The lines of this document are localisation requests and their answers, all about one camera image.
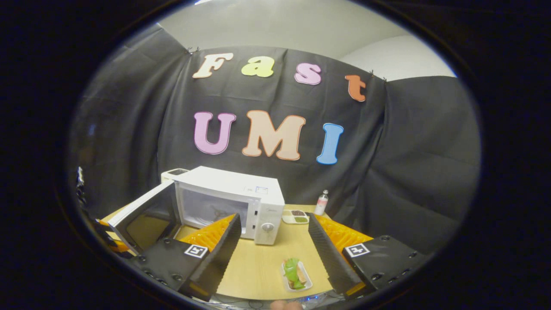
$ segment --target table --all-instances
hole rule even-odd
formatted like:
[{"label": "table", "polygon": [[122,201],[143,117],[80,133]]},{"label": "table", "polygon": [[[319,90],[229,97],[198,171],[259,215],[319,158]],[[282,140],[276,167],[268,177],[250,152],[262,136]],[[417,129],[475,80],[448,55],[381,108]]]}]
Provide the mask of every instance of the table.
[{"label": "table", "polygon": [[[313,205],[285,205],[286,210],[305,212],[313,212],[314,208]],[[107,222],[119,210],[102,220]],[[183,226],[175,239],[181,239],[196,230]],[[284,259],[291,257],[298,258],[304,264],[312,281],[310,289],[302,292],[285,289],[281,264]],[[332,290],[327,278],[327,272],[308,233],[308,224],[286,224],[282,221],[273,245],[257,245],[253,240],[239,239],[217,294],[251,300],[295,299]]]}]

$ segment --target hand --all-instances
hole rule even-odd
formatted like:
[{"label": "hand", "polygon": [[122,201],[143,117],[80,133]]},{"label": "hand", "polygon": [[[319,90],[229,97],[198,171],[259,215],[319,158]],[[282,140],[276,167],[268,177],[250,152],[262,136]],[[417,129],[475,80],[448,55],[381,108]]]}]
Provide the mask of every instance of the hand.
[{"label": "hand", "polygon": [[270,304],[270,310],[302,310],[302,305],[296,301],[276,300]]}]

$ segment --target microwave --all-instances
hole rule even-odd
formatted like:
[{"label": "microwave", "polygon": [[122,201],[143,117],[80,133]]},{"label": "microwave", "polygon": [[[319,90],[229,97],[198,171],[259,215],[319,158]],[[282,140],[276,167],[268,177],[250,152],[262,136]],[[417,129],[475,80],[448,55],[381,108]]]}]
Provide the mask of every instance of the microwave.
[{"label": "microwave", "polygon": [[285,201],[277,179],[209,167],[161,173],[161,184],[108,221],[130,250],[142,253],[183,225],[202,228],[238,213],[241,238],[272,245]]}]

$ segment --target white wall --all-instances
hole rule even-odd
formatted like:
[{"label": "white wall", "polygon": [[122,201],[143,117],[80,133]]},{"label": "white wall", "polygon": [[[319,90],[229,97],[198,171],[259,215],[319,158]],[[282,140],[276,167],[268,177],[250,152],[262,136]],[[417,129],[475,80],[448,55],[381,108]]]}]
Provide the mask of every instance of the white wall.
[{"label": "white wall", "polygon": [[411,35],[384,39],[339,59],[387,81],[396,79],[450,76],[453,71],[440,57],[423,42]]},{"label": "white wall", "polygon": [[348,0],[215,0],[185,6],[159,24],[193,50],[260,45],[339,59],[408,32]]}]

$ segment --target blue letter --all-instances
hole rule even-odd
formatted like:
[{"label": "blue letter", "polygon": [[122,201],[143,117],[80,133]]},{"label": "blue letter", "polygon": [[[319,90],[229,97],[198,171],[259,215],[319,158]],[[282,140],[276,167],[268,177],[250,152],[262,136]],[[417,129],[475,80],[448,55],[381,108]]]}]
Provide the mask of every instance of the blue letter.
[{"label": "blue letter", "polygon": [[316,160],[320,164],[333,165],[337,163],[337,145],[339,144],[339,137],[344,131],[344,128],[332,123],[326,123],[323,125],[325,131],[325,142],[323,143],[323,149],[321,155]]}]

